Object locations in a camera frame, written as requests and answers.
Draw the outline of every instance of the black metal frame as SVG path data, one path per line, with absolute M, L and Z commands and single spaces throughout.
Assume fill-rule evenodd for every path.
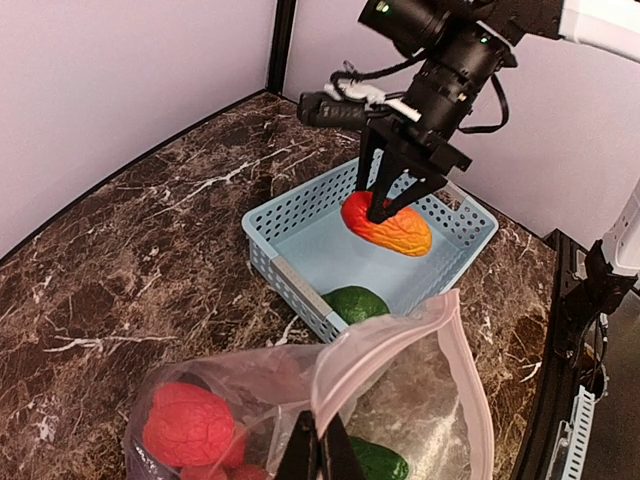
M 551 312 L 536 396 L 512 480 L 546 478 L 560 422 L 571 419 L 580 387 L 580 369 L 571 368 L 570 359 L 556 353 L 555 339 L 557 332 L 566 329 L 569 322 L 563 300 L 579 284 L 575 276 L 576 253 L 581 247 L 558 230 L 553 232 L 547 243 L 556 250 Z
M 282 95 L 284 89 L 295 12 L 296 0 L 278 0 L 266 85 L 267 91 L 276 95 Z
M 569 322 L 566 329 L 557 332 L 555 350 L 558 355 L 571 359 L 572 368 L 580 362 L 585 336 L 591 325 L 602 313 L 610 315 L 615 312 L 638 280 L 637 276 L 613 273 L 602 244 L 602 240 L 593 244 L 584 260 L 586 278 L 563 299 Z

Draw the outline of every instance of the white connector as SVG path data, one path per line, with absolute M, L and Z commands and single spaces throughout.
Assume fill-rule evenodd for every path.
M 387 100 L 387 94 L 373 85 L 351 80 L 340 80 L 339 85 L 342 94 L 350 100 L 365 101 L 367 105 L 387 105 L 413 122 L 417 122 L 422 116 L 419 111 L 399 98 Z M 331 83 L 325 84 L 324 91 L 334 100 L 341 100 L 341 96 Z

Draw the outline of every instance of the orange toy vegetable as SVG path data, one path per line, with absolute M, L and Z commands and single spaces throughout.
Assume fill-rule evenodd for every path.
M 371 192 L 355 192 L 342 205 L 342 220 L 349 230 L 380 247 L 410 257 L 421 257 L 431 250 L 431 229 L 415 210 L 405 207 L 380 225 L 367 219 L 373 200 Z

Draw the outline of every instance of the black cable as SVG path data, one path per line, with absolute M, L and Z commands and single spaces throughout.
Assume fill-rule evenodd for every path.
M 601 344 L 602 344 L 602 352 L 597 357 L 598 362 L 594 366 L 594 376 L 602 369 L 602 365 L 604 363 L 604 357 L 607 354 L 607 348 L 609 346 L 609 322 L 606 317 L 600 317 L 598 319 L 597 329 L 600 330 L 601 336 Z
M 473 135 L 476 133 L 494 133 L 504 127 L 509 121 L 509 104 L 507 103 L 507 95 L 504 93 L 504 89 L 498 80 L 498 76 L 494 73 L 491 75 L 491 84 L 498 95 L 498 101 L 500 102 L 500 110 L 502 112 L 502 121 L 498 125 L 486 125 L 478 127 L 459 127 L 462 133 L 467 135 Z
M 422 61 L 422 60 L 426 60 L 427 59 L 427 54 L 426 54 L 426 50 L 422 50 L 421 52 L 417 53 L 416 55 L 414 55 L 411 58 L 408 58 L 407 60 L 405 60 L 404 62 L 398 63 L 396 65 L 392 65 L 390 67 L 387 68 L 383 68 L 382 70 L 376 70 L 374 72 L 368 72 L 368 73 L 360 73 L 358 72 L 353 65 L 351 65 L 349 62 L 344 62 L 344 66 L 345 66 L 345 70 L 338 70 L 335 71 L 331 74 L 331 76 L 329 77 L 329 81 L 331 82 L 331 84 L 333 85 L 333 88 L 335 89 L 335 91 L 338 93 L 338 95 L 340 95 L 342 97 L 342 99 L 345 99 L 345 95 L 344 92 L 342 91 L 342 88 L 340 87 L 340 80 L 353 80 L 356 82 L 364 82 L 366 80 L 376 80 L 378 78 L 382 78 L 382 77 L 388 77 L 389 75 L 393 75 L 394 73 L 398 73 L 406 68 L 409 68 L 413 65 L 415 65 L 416 63 Z
M 596 376 L 598 375 L 598 370 L 600 370 L 600 360 L 598 357 L 598 334 L 601 333 L 600 330 L 600 321 L 596 322 L 595 328 L 593 329 L 593 372 L 591 373 L 591 382 L 589 383 L 589 390 L 593 393 L 593 386 L 596 383 Z
M 384 98 L 386 98 L 387 100 L 393 100 L 395 98 L 402 98 L 405 96 L 407 92 L 392 92 L 392 93 L 387 93 L 385 94 Z

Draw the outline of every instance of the red toy fruit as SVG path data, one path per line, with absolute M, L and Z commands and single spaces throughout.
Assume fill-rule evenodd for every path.
M 234 430 L 222 398 L 188 383 L 167 383 L 153 396 L 142 442 L 165 465 L 199 467 L 222 458 Z
M 243 465 L 229 473 L 229 480 L 267 480 L 269 475 L 255 465 Z
M 184 467 L 180 472 L 180 480 L 229 480 L 221 468 L 211 465 L 204 467 Z
M 241 423 L 236 422 L 236 431 L 233 435 L 231 447 L 222 459 L 222 466 L 238 468 L 244 463 L 244 453 L 247 449 L 247 429 Z

